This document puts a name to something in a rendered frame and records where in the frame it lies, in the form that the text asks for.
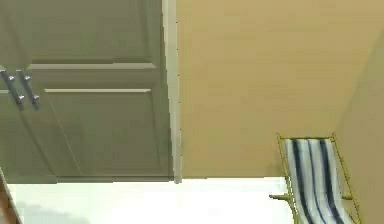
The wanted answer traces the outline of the grey panelled room door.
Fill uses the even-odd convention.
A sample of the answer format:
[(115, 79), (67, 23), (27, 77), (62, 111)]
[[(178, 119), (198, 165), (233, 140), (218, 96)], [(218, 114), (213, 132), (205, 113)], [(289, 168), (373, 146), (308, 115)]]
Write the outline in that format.
[[(173, 0), (0, 0), (10, 184), (179, 181)], [(17, 70), (31, 76), (35, 110)]]

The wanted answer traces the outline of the striped deck chair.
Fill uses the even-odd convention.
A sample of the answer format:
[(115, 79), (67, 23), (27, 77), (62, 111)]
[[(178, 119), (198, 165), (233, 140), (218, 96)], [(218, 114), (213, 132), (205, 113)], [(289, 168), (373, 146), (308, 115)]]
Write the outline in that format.
[(293, 224), (363, 224), (345, 160), (334, 134), (277, 137)]

